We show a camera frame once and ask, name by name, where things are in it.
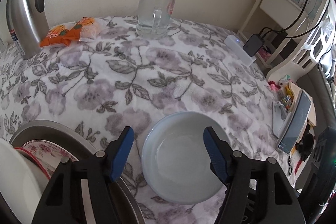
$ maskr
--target glass mug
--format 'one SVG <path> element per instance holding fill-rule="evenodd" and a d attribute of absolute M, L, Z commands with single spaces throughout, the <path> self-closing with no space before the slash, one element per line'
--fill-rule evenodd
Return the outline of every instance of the glass mug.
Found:
<path fill-rule="evenodd" d="M 148 39 L 165 37 L 174 4 L 175 0 L 139 0 L 137 34 Z"/>

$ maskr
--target gray sofa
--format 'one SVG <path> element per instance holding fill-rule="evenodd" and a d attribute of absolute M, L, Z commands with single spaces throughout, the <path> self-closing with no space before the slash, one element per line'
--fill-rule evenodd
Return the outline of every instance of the gray sofa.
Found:
<path fill-rule="evenodd" d="M 315 139 L 327 126 L 336 128 L 335 108 L 331 95 L 326 87 L 329 85 L 324 73 L 316 65 L 308 74 L 298 79 L 297 84 L 313 98 L 316 111 L 317 125 L 314 127 Z M 305 165 L 302 173 L 296 181 L 295 189 L 302 189 L 311 169 L 311 158 Z"/>

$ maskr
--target metal basin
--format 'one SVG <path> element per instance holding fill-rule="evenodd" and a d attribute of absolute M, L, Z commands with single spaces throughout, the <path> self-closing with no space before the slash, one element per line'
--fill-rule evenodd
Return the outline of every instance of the metal basin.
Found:
<path fill-rule="evenodd" d="M 26 123 L 15 132 L 9 143 L 13 147 L 21 147 L 31 140 L 56 143 L 79 160 L 97 152 L 97 149 L 75 131 L 51 121 L 39 120 Z M 110 192 L 122 223 L 145 224 L 141 210 L 122 178 L 110 184 Z"/>

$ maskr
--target floral tablecloth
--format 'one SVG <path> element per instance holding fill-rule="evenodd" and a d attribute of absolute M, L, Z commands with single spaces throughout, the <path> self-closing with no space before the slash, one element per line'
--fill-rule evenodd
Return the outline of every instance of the floral tablecloth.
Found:
<path fill-rule="evenodd" d="M 135 34 L 136 17 L 104 20 L 106 30 L 96 42 L 45 47 L 27 61 L 9 47 L 0 60 L 2 138 L 9 141 L 24 123 L 46 119 L 104 149 L 131 126 L 135 142 L 122 177 L 147 223 L 213 223 L 224 198 L 225 187 L 203 203 L 177 205 L 147 185 L 143 142 L 171 113 L 192 110 L 212 117 L 233 149 L 254 159 L 273 156 L 288 175 L 287 157 L 274 149 L 274 94 L 257 65 L 244 66 L 224 44 L 233 32 L 172 19 L 167 37 L 148 41 Z M 288 178 L 295 182 L 294 173 Z"/>

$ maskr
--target black power adapter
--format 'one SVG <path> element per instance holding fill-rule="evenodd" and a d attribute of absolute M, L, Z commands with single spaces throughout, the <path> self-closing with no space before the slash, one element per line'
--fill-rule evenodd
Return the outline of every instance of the black power adapter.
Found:
<path fill-rule="evenodd" d="M 249 56 L 252 57 L 258 52 L 258 50 L 264 45 L 264 43 L 265 41 L 260 35 L 253 34 L 250 39 L 245 43 L 243 49 Z"/>

